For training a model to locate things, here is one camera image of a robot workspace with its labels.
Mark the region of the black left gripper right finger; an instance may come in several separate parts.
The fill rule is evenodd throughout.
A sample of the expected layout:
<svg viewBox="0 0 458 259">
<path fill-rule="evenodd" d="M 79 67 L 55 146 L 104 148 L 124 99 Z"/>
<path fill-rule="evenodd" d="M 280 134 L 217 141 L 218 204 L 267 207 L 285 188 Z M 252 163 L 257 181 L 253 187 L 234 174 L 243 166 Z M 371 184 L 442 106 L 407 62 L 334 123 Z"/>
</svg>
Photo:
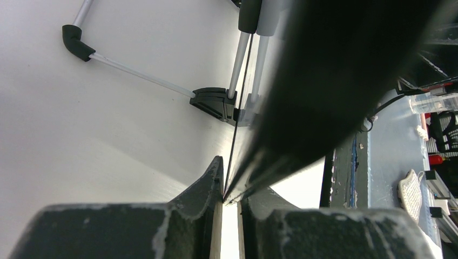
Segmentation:
<svg viewBox="0 0 458 259">
<path fill-rule="evenodd" d="M 242 258 L 433 258 L 399 209 L 300 209 L 266 188 L 238 203 Z"/>
</svg>

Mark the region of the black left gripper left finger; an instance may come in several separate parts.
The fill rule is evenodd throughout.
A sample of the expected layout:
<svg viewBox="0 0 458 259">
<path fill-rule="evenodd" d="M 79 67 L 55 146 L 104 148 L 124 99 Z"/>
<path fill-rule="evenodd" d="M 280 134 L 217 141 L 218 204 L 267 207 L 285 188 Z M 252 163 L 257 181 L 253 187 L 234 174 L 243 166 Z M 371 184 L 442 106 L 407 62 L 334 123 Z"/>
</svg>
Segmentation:
<svg viewBox="0 0 458 259">
<path fill-rule="evenodd" d="M 11 258 L 219 258 L 223 158 L 166 203 L 74 203 L 42 208 Z"/>
</svg>

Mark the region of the white whiteboard black frame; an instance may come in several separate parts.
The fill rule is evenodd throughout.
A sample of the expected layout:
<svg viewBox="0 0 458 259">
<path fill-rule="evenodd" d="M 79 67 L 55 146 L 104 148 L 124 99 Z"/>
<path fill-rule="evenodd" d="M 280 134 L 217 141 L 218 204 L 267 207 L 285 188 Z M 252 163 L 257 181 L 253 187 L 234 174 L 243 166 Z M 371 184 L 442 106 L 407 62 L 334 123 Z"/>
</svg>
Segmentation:
<svg viewBox="0 0 458 259">
<path fill-rule="evenodd" d="M 452 1 L 241 1 L 236 76 L 251 35 L 263 44 L 290 8 L 274 77 L 224 201 L 248 197 L 343 142 L 394 86 Z"/>
</svg>

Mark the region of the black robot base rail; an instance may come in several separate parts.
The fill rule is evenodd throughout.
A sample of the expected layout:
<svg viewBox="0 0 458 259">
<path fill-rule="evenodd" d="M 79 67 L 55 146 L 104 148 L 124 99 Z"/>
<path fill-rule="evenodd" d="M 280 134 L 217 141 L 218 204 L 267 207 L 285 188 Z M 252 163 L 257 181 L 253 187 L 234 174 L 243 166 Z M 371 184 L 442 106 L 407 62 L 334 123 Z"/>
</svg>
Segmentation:
<svg viewBox="0 0 458 259">
<path fill-rule="evenodd" d="M 367 208 L 369 134 L 356 132 L 325 156 L 319 207 Z"/>
</svg>

